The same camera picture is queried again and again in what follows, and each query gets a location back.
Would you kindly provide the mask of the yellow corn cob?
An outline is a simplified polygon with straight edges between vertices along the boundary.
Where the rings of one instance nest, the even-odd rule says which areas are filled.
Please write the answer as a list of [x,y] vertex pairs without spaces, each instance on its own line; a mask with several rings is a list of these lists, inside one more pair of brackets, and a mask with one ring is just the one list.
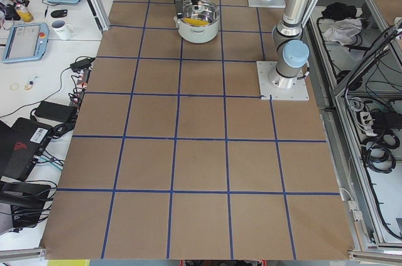
[[183,22],[192,26],[207,26],[209,24],[208,21],[195,18],[183,18]]

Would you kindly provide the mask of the pale green cooking pot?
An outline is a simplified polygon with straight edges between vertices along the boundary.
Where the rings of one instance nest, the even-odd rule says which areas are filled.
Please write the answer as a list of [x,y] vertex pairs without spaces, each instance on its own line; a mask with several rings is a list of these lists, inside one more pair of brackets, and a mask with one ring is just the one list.
[[200,0],[194,6],[191,0],[183,3],[182,17],[174,17],[180,36],[191,43],[206,43],[213,40],[220,27],[218,6],[210,0]]

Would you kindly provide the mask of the black power adapter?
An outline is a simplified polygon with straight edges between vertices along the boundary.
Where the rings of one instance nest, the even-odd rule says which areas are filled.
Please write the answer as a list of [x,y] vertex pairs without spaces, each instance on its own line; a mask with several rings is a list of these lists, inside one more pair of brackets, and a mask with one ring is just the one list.
[[92,66],[92,63],[95,61],[95,58],[83,58],[79,61],[75,61],[70,64],[70,69],[73,72],[79,72],[81,70],[89,69]]

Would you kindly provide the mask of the white mug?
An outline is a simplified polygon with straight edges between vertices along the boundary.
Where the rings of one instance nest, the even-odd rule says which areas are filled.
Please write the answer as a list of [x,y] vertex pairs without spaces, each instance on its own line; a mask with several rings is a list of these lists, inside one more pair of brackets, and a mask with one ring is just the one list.
[[61,40],[69,40],[75,34],[73,26],[61,19],[54,21],[51,27]]

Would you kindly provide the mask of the white crumpled cloth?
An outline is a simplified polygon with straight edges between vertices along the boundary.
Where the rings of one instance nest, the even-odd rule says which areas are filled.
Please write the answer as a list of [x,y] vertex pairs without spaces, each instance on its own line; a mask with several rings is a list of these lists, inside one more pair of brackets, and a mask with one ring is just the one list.
[[325,41],[338,42],[342,46],[352,45],[362,31],[360,19],[343,19],[331,23],[323,33]]

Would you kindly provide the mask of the lower blue teach pendant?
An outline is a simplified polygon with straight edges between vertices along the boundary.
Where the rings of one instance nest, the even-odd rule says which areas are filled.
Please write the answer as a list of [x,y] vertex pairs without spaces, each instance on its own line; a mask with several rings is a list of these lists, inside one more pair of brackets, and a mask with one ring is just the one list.
[[40,60],[45,54],[49,28],[46,23],[13,25],[2,58],[3,63]]

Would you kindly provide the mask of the black power brick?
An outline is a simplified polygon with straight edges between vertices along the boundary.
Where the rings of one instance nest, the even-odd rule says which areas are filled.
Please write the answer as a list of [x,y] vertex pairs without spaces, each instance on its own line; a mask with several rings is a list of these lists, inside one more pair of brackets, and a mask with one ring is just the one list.
[[76,118],[77,108],[53,102],[41,101],[35,110],[35,116],[56,122],[69,122]]

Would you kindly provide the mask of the black laptop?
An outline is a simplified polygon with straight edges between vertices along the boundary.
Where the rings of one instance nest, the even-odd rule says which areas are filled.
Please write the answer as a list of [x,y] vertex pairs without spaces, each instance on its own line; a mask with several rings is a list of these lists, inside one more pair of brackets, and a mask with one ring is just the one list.
[[12,127],[1,122],[1,176],[24,181],[50,142],[52,126],[18,118]]

